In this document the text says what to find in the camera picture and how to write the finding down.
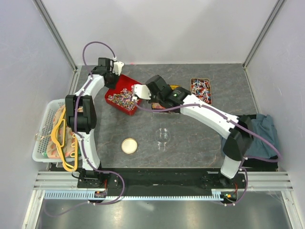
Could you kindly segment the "red candy tray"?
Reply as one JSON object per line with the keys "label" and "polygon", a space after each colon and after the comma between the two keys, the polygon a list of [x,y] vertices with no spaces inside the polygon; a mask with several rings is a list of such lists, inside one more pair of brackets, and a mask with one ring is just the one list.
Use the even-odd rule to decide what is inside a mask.
{"label": "red candy tray", "polygon": [[104,98],[106,103],[126,113],[127,115],[134,115],[137,107],[132,100],[134,86],[140,84],[138,81],[121,75],[115,89],[109,89]]}

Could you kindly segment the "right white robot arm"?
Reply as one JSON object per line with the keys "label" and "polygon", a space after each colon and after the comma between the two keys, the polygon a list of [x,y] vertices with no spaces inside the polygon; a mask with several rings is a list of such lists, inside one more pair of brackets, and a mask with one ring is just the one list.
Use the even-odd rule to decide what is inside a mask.
{"label": "right white robot arm", "polygon": [[153,102],[164,108],[178,107],[181,114],[196,119],[212,128],[225,140],[225,155],[218,182],[228,188],[235,183],[235,174],[241,166],[243,157],[253,142],[251,132],[254,130],[251,118],[247,115],[236,116],[227,114],[201,101],[183,87],[172,89],[159,75],[150,78],[145,86]]}

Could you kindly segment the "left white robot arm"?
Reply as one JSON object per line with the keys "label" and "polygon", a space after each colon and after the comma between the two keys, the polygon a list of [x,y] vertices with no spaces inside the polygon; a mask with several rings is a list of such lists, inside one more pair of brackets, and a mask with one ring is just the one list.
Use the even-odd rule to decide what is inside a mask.
{"label": "left white robot arm", "polygon": [[94,140],[94,129],[97,124],[94,98],[102,88],[116,87],[123,66],[124,63],[116,59],[99,58],[98,65],[89,70],[85,84],[76,93],[65,97],[67,125],[77,139],[82,169],[94,171],[88,176],[88,182],[93,187],[101,187],[105,181],[104,175],[97,172],[101,162]]}

